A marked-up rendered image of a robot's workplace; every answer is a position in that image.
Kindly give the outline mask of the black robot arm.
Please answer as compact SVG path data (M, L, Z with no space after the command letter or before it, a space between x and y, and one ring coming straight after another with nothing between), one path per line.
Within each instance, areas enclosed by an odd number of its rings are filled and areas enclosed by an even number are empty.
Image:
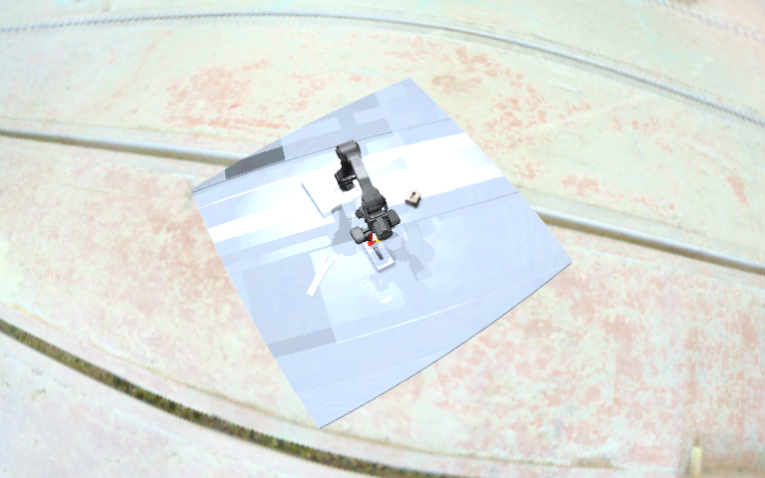
M353 183L354 180L357 181L362 191L362 206L356 209L356 217L359 219L364 218L366 224L367 220L372 223L379 241L388 239L392 235L392 231L385 219L385 216L389 215L388 206L385 197L370 181L361 161L362 151L360 145L351 139L338 144L335 153L341 161L341 169L334 172L334 175L342 193L356 188Z

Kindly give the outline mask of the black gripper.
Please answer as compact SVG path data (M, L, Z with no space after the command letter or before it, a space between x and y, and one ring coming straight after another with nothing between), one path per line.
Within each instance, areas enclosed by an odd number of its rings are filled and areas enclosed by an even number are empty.
M396 214L395 210L391 209L388 211L387 216L385 216L385 219L390 227L393 228L394 226L400 224L400 218ZM367 220L368 228L364 229L363 227L360 228L360 226L357 226L350 230L350 234L352 235L353 239L355 240L356 244L361 244L363 242L370 242L369 234L375 233L372 223L370 223Z

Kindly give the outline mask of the white forked bar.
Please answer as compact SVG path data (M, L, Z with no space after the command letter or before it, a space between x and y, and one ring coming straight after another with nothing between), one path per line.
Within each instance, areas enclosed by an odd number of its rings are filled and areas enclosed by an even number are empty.
M329 265L326 265L325 262L326 262L327 259L328 259L328 256L325 256L323 261L322 261L322 263L321 263L322 264L321 268L318 270L316 276L313 279L312 285L310 286L308 292L306 293L306 294L308 294L308 295L310 295L312 297L314 297L314 295L316 293L316 290L317 290L320 282L322 281L324 275L328 271L329 267L331 268L331 266L333 264L334 259L331 258L332 260L330 261Z

